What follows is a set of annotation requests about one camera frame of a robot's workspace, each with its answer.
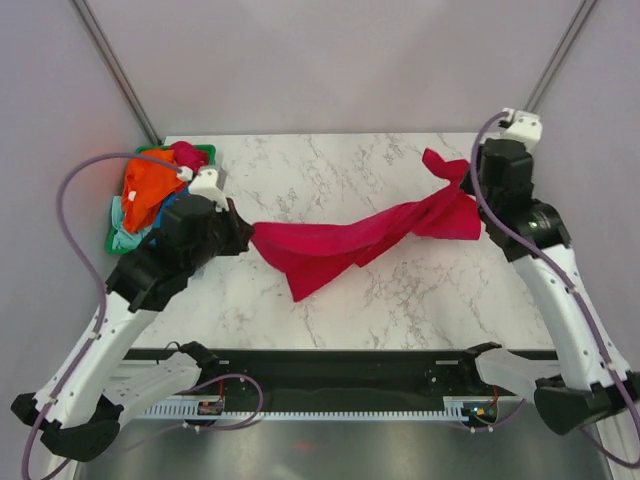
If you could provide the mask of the orange t shirt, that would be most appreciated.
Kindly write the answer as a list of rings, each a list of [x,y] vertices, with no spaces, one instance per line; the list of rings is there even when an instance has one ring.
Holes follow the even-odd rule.
[[[124,229],[136,233],[152,225],[163,201],[185,186],[175,170],[163,164],[131,159],[125,169],[121,195]]]

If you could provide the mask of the green plastic basket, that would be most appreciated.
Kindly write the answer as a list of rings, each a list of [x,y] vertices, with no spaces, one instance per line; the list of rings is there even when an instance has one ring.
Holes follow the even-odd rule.
[[[216,164],[216,147],[210,144],[178,141],[170,146],[140,147],[136,152],[187,167],[194,173]],[[125,167],[122,192],[111,201],[106,251],[122,255],[133,250],[152,229],[160,226],[166,208],[188,193],[188,184],[179,181],[174,171],[153,162],[130,159]]]

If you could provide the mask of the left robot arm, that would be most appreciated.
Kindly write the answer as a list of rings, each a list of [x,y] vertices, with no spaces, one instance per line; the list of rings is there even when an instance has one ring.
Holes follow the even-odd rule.
[[[202,344],[181,345],[150,371],[117,383],[111,376],[140,334],[203,265],[247,251],[253,227],[231,199],[224,207],[195,194],[175,200],[138,247],[123,255],[106,281],[106,297],[54,377],[16,397],[12,412],[41,433],[54,455],[88,462],[152,405],[219,382],[216,357]]]

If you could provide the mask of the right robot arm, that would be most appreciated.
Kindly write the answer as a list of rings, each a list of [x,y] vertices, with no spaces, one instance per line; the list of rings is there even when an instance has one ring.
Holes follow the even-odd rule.
[[[490,385],[531,402],[558,435],[614,416],[639,401],[639,374],[614,347],[590,305],[568,230],[533,196],[533,156],[512,139],[472,148],[462,188],[475,196],[491,241],[525,282],[557,358],[530,360],[495,343],[471,349],[458,381],[477,394]]]

